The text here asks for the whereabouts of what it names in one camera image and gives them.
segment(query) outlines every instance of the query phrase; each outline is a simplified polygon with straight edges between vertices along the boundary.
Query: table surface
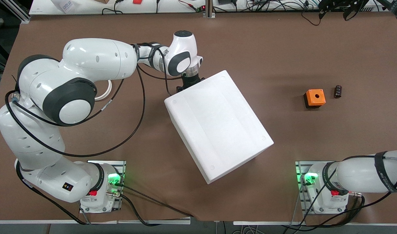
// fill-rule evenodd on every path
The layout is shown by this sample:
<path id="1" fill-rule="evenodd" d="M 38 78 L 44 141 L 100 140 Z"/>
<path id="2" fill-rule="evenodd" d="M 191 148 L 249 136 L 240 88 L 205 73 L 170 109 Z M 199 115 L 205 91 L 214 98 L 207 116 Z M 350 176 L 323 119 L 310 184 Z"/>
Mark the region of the table surface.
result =
<path id="1" fill-rule="evenodd" d="M 71 0 L 75 5 L 75 9 L 71 12 L 68 12 L 68 15 L 100 15 L 102 13 L 102 9 L 109 8 L 113 9 L 114 0 L 110 0 L 107 4 L 95 1 L 95 0 Z M 237 9 L 242 10 L 246 9 L 249 6 L 246 5 L 248 0 L 237 0 Z M 206 4 L 205 0 L 185 0 L 185 2 L 192 4 L 194 7 L 200 7 Z M 301 2 L 305 2 L 302 0 L 287 0 L 282 1 L 282 3 L 287 6 L 294 7 L 296 9 L 300 9 L 302 4 Z M 308 2 L 313 6 L 313 9 L 318 9 L 319 0 L 308 0 Z M 380 6 L 380 11 L 382 11 L 382 5 L 376 2 L 378 6 Z M 213 5 L 215 7 L 219 7 L 224 10 L 234 11 L 235 6 L 233 4 L 223 4 L 219 5 L 218 0 L 213 0 Z M 269 10 L 283 10 L 283 7 L 280 6 L 278 2 L 271 2 L 264 6 L 264 10 L 268 7 Z M 143 0 L 142 4 L 137 5 L 133 4 L 131 0 L 125 0 L 116 5 L 116 9 L 122 11 L 125 14 L 130 13 L 155 13 L 157 7 L 156 0 Z M 376 7 L 373 0 L 369 0 L 365 7 Z M 191 9 L 184 3 L 180 3 L 178 0 L 160 0 L 158 5 L 159 13 L 194 13 L 194 10 Z M 114 14 L 114 12 L 105 10 L 105 14 Z M 65 13 L 59 9 L 57 9 L 53 2 L 50 0 L 34 0 L 32 2 L 32 6 L 30 9 L 30 15 L 65 15 Z"/>
<path id="2" fill-rule="evenodd" d="M 318 19 L 317 14 L 307 17 Z M 178 30 L 196 36 L 198 54 L 204 57 L 200 76 L 227 70 L 274 145 L 207 185 L 171 123 L 163 103 L 168 96 L 164 82 L 144 75 L 147 105 L 138 132 L 120 148 L 90 158 L 126 160 L 127 185 L 199 220 L 286 222 L 298 195 L 295 161 L 342 160 L 397 150 L 397 20 L 390 13 L 361 12 L 349 22 L 341 13 L 329 13 L 318 27 L 299 13 L 222 14 L 216 19 L 192 14 L 33 17 L 21 25 L 13 45 L 0 85 L 0 107 L 5 93 L 14 88 L 11 75 L 29 55 L 61 59 L 63 46 L 83 37 L 169 45 Z M 118 83 L 113 82 L 114 89 Z M 171 81 L 171 92 L 180 84 Z M 102 91 L 107 82 L 98 85 Z M 332 98 L 336 85 L 343 86 L 340 99 Z M 327 103 L 308 111 L 302 95 L 316 88 L 324 89 Z M 96 103 L 93 113 L 106 102 Z M 61 128 L 66 151 L 94 153 L 116 145 L 132 132 L 141 110 L 142 90 L 133 74 L 102 114 Z M 68 219 L 24 187 L 14 161 L 0 134 L 0 220 Z M 182 217 L 128 195 L 144 219 Z M 366 203 L 381 196 L 366 194 Z M 77 204 L 60 204 L 78 213 Z M 123 203 L 120 211 L 90 219 L 105 222 L 135 216 Z M 397 223 L 397 194 L 362 210 L 354 222 Z"/>

